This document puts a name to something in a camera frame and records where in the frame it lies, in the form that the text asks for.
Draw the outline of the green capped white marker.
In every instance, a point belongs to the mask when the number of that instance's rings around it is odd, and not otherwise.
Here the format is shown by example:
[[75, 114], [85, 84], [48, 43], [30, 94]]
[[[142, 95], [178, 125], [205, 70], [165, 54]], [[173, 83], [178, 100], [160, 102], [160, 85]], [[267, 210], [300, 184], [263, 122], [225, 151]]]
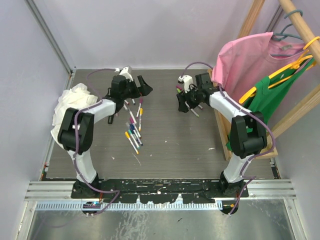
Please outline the green capped white marker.
[[190, 110], [196, 117], [198, 118], [200, 117], [199, 114], [194, 109], [191, 108]]

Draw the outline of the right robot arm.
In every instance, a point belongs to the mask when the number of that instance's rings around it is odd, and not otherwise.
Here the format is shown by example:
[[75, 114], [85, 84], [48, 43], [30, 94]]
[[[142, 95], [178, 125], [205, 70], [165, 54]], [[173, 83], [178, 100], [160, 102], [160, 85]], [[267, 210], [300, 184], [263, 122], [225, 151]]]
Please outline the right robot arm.
[[232, 156], [220, 174], [218, 189], [225, 197], [231, 197], [244, 185], [244, 174], [254, 156], [267, 146], [266, 124], [261, 112], [251, 112], [242, 107], [219, 85], [214, 86], [208, 73], [192, 78], [178, 78], [183, 89], [176, 95], [178, 110], [187, 113], [201, 103], [221, 113], [231, 124], [229, 145]]

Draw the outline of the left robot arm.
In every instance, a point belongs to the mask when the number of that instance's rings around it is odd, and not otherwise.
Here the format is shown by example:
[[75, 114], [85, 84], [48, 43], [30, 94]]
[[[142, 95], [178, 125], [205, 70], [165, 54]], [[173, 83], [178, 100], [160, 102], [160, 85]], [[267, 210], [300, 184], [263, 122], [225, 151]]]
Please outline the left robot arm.
[[119, 193], [118, 190], [101, 190], [99, 176], [95, 170], [90, 148], [94, 138], [94, 126], [105, 118], [113, 118], [127, 99], [137, 99], [149, 95], [153, 88], [144, 78], [137, 77], [140, 86], [123, 74], [112, 78], [107, 94], [97, 103], [81, 109], [69, 107], [63, 117], [57, 140], [70, 155], [76, 171], [75, 188], [88, 198], [99, 194]]

